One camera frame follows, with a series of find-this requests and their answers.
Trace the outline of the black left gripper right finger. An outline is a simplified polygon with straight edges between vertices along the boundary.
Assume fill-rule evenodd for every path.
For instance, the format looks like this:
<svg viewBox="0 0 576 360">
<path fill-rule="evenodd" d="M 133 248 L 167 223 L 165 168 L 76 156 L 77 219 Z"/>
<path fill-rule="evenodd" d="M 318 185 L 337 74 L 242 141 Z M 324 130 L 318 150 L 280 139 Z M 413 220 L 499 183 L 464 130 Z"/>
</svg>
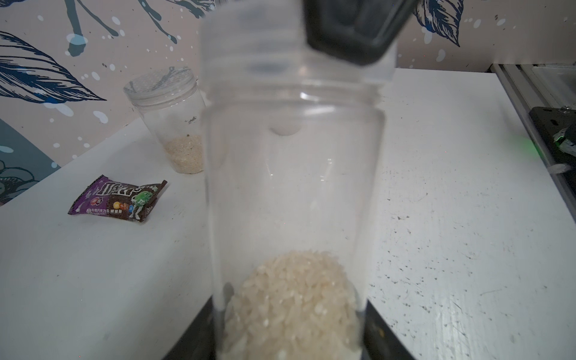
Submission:
<svg viewBox="0 0 576 360">
<path fill-rule="evenodd" d="M 397 338 L 370 301 L 367 301 L 364 315 L 364 359 L 416 359 Z"/>
</svg>

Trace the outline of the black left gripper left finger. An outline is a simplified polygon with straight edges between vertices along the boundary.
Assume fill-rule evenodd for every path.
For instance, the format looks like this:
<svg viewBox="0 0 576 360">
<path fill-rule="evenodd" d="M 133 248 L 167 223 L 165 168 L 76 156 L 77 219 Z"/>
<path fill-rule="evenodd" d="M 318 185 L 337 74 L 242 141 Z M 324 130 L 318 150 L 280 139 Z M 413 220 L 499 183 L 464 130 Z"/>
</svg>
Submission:
<svg viewBox="0 0 576 360">
<path fill-rule="evenodd" d="M 212 298 L 209 298 L 202 306 L 163 360 L 215 360 Z"/>
</svg>

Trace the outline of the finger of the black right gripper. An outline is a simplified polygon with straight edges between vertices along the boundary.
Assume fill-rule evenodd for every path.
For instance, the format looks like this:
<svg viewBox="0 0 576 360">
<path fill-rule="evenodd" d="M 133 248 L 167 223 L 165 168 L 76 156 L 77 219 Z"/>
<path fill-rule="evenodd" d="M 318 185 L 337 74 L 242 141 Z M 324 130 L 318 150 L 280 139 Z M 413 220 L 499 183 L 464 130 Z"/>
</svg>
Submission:
<svg viewBox="0 0 576 360">
<path fill-rule="evenodd" d="M 378 63 L 405 26 L 416 0 L 305 0 L 307 44 L 358 66 Z"/>
</svg>

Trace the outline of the purple candy packet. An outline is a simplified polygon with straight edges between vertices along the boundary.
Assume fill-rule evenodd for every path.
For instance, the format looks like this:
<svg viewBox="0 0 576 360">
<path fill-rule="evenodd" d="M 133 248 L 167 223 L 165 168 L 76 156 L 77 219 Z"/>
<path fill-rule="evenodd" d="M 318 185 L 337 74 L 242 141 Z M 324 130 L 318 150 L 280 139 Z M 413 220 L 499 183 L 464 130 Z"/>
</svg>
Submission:
<svg viewBox="0 0 576 360">
<path fill-rule="evenodd" d="M 168 181 L 134 185 L 113 181 L 101 175 L 88 186 L 70 207 L 69 215 L 96 215 L 120 220 L 145 222 Z"/>
</svg>

